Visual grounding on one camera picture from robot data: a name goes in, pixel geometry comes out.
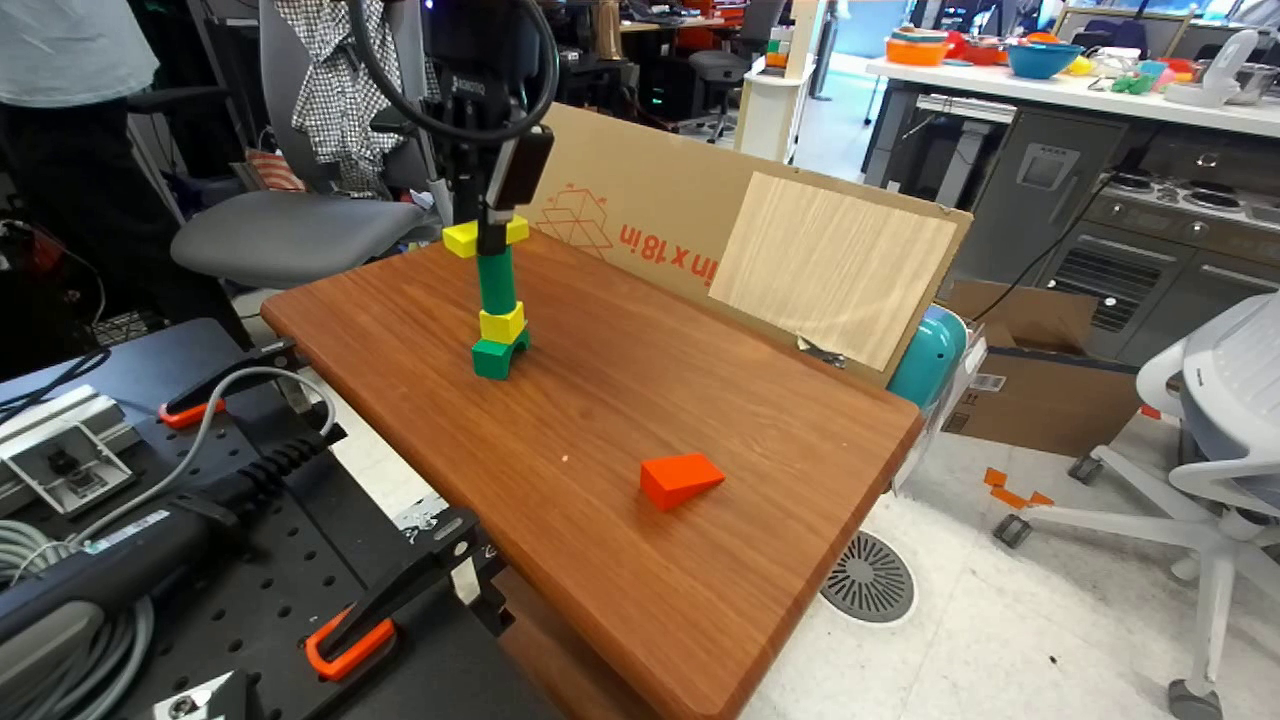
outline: orange block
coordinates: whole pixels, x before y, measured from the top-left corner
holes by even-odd
[[[680,508],[697,493],[717,489],[718,480],[722,480],[722,471],[697,451],[691,454],[653,454],[639,465],[639,493],[663,511]]]

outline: orange clamp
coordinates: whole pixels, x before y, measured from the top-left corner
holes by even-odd
[[[161,402],[161,424],[165,427],[177,427],[177,432],[187,432],[202,419],[209,402],[190,402],[190,409],[180,409],[180,413],[166,413],[166,402]]]
[[[327,685],[349,679],[356,666],[363,666],[380,647],[387,647],[395,640],[395,625],[380,619],[373,625],[349,653],[338,656],[325,656],[320,643],[336,631],[336,625],[349,615],[352,607],[336,613],[327,625],[320,625],[308,640],[302,640],[302,656],[312,665],[312,670]]]

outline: chair backrest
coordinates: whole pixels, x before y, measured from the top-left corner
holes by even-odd
[[[734,55],[765,55],[770,25],[784,15],[787,0],[751,0],[743,25],[730,34]]]
[[[387,2],[387,27],[395,38],[395,58],[401,58],[401,92],[411,101],[430,97],[437,82],[423,62],[418,2]],[[272,136],[276,136],[278,151],[289,154],[289,169],[308,186],[327,186],[327,172],[317,165],[308,136],[292,124],[292,107],[295,107],[302,77],[308,77],[308,48],[283,25],[276,0],[258,0],[258,82],[265,82]],[[416,151],[409,151],[404,144],[387,154],[387,165],[411,165],[411,161],[416,161]]]
[[[1280,454],[1280,293],[1197,327],[1185,345],[1185,389],[1222,438]]]

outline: office chair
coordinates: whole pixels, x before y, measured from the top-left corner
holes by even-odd
[[[429,97],[418,2],[387,2],[387,25],[404,92]],[[330,186],[330,169],[325,169],[302,133],[292,127],[302,70],[302,42],[276,2],[258,2],[265,107],[289,169],[308,193],[239,193],[195,213],[171,239],[177,265],[239,288],[289,288],[377,260],[423,228],[429,214],[416,205],[325,193]],[[430,186],[441,201],[443,193],[429,149],[418,133],[409,136],[387,151],[384,177],[404,186]]]
[[[706,144],[717,144],[727,127],[730,92],[743,87],[751,62],[765,55],[770,25],[778,18],[784,0],[751,0],[743,25],[727,38],[727,48],[705,48],[686,55],[691,68],[691,124],[706,120]],[[718,110],[705,116],[706,82],[722,87]]]
[[[1197,670],[1166,685],[1166,713],[1220,714],[1216,675],[1234,570],[1280,601],[1280,562],[1264,551],[1280,543],[1280,293],[1253,294],[1162,348],[1141,369],[1134,389],[1160,414],[1179,419],[1191,458],[1144,467],[1098,444],[1070,475],[1110,467],[1162,520],[1037,505],[994,534],[1014,543],[1025,526],[1084,526],[1185,548],[1172,574],[1198,574]]]

